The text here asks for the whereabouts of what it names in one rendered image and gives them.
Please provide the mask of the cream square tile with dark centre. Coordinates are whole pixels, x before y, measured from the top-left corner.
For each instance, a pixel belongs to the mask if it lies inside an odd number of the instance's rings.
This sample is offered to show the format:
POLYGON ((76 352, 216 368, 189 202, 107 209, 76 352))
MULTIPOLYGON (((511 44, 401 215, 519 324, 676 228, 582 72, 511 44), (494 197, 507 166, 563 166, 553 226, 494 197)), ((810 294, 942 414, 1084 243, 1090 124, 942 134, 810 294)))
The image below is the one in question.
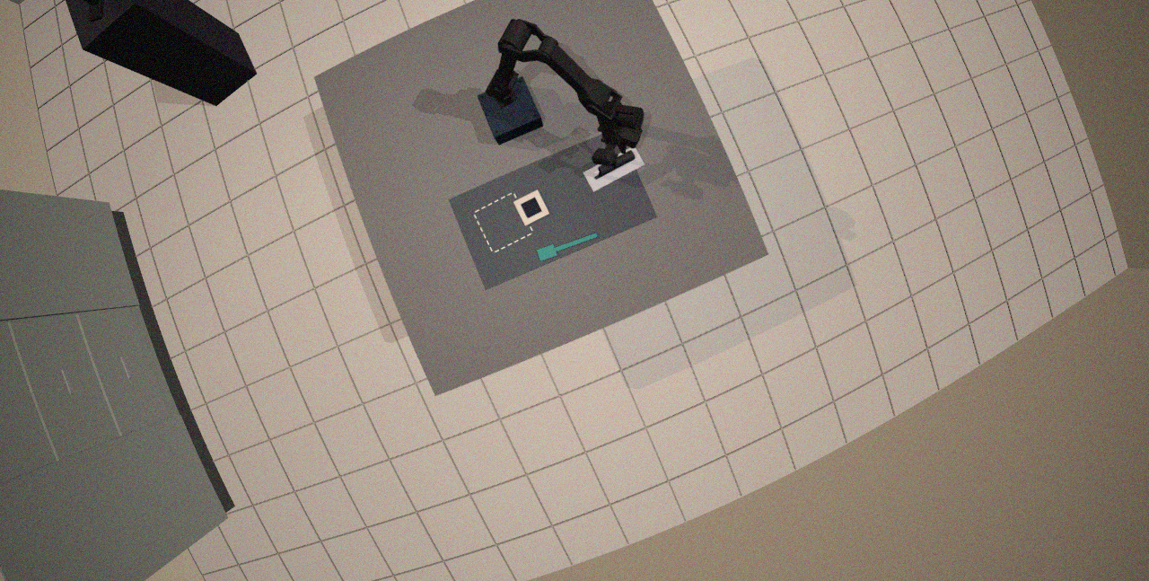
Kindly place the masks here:
POLYGON ((538 189, 532 192, 529 196, 520 197, 520 200, 514 201, 514 206, 520 214, 520 219, 524 225, 532 224, 532 222, 548 216, 548 209, 543 204, 542 197, 539 195, 538 189))

